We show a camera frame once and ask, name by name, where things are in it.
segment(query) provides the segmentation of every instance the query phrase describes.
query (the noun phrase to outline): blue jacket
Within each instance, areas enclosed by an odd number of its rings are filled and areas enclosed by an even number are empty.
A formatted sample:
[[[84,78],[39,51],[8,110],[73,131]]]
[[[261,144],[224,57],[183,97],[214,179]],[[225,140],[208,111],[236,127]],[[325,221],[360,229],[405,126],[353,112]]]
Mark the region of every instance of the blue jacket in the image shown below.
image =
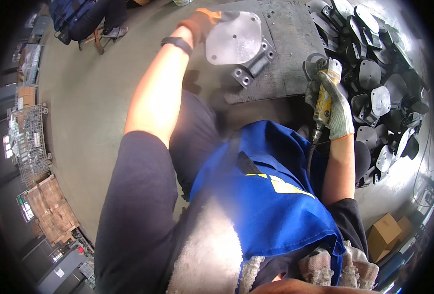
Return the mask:
[[[258,121],[241,131],[238,152],[243,151],[260,173],[244,174],[235,166],[221,179],[216,167],[225,160],[226,143],[199,171],[190,201],[207,185],[234,223],[244,261],[324,244],[332,257],[332,285],[337,285],[345,252],[343,237],[317,197],[320,190],[308,181],[305,157],[310,143],[271,121]],[[313,160],[316,165],[326,164],[318,153]],[[312,177],[314,187],[321,187],[324,171],[314,171]]]
[[[94,0],[54,0],[50,5],[54,29],[60,32],[66,24],[71,29],[94,4]]]

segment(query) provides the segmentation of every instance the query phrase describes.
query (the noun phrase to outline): gray table surface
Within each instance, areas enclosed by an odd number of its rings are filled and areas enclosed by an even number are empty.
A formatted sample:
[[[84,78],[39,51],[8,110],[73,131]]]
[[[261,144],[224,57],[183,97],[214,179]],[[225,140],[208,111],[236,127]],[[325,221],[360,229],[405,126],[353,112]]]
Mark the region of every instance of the gray table surface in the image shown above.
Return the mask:
[[[261,19],[262,35],[275,48],[278,60],[264,69],[248,89],[225,91],[229,104],[305,93],[307,79],[302,62],[312,53],[325,55],[320,36],[307,8],[298,1],[244,0],[221,4],[213,11],[254,12]]]

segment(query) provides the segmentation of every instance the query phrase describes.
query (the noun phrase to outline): concrete floor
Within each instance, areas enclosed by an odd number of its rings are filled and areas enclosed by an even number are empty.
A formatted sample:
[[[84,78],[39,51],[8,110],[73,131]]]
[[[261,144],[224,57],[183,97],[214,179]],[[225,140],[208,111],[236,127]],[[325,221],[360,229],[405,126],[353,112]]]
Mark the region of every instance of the concrete floor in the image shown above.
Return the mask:
[[[175,25],[187,18],[194,9],[232,0],[196,0],[185,7],[178,7],[168,1],[155,0],[144,7],[129,9],[126,21],[129,32],[115,44],[109,43],[102,56],[98,55],[92,42],[86,44],[82,52],[79,52],[77,42],[72,41],[69,46],[65,46],[53,36],[52,24],[48,28],[50,33],[43,39],[45,47],[40,62],[38,95],[39,100],[47,103],[50,109],[46,138],[48,149],[54,155],[52,172],[93,242],[130,99],[141,76],[160,49],[161,39],[169,35]],[[375,9],[372,4],[374,1],[363,2],[368,2],[369,7]],[[396,23],[397,15],[381,16],[387,23],[400,25]],[[411,33],[405,30],[405,36],[408,35]],[[415,65],[419,65],[420,43],[409,42],[408,46],[408,54],[414,55],[412,59]],[[188,68],[199,67],[205,73],[202,68],[207,65],[202,60],[202,45],[194,52]],[[202,86],[214,82],[204,74],[199,78],[199,83]],[[210,89],[210,86],[203,86],[203,99]],[[227,107],[226,110],[235,114],[230,119],[230,125],[234,127],[262,119],[282,123],[290,115],[283,104],[284,101],[263,101]],[[426,115],[419,134],[418,156],[414,160],[401,158],[378,185],[356,190],[355,199],[360,205],[364,227],[370,227],[387,212],[400,216],[415,208],[411,201],[413,184],[428,133],[429,118]],[[421,162],[420,173],[426,176],[432,173],[434,178],[434,172],[430,172],[434,170],[433,143],[430,154],[428,156],[426,153]],[[423,182],[423,177],[418,177],[415,191],[421,190],[419,186]],[[179,197],[175,218],[183,205],[185,202]]]

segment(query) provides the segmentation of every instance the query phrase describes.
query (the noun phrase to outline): wooden stool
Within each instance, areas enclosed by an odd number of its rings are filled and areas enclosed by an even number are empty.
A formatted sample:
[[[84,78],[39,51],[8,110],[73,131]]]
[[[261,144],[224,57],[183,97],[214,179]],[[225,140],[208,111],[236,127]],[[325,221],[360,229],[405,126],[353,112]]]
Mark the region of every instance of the wooden stool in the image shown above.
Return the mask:
[[[98,30],[101,30],[102,28],[103,27],[98,27],[97,29],[95,29],[95,31],[93,32],[93,34],[90,37],[88,37],[84,41],[78,42],[79,50],[83,51],[83,45],[94,40],[95,45],[96,45],[96,49],[98,49],[99,55],[103,55],[104,54],[104,48],[102,47],[101,38],[99,37],[99,33],[98,33]]]

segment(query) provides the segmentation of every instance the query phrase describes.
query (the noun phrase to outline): black watch strap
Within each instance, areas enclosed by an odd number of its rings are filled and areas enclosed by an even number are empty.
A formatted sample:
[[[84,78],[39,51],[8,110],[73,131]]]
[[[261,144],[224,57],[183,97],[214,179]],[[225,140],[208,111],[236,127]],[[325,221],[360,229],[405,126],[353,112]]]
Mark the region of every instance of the black watch strap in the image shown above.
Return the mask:
[[[187,53],[187,55],[189,55],[189,56],[192,53],[192,48],[181,37],[166,37],[166,38],[164,38],[164,39],[161,40],[161,47],[164,44],[173,44],[176,47],[179,47],[182,50],[184,50]]]

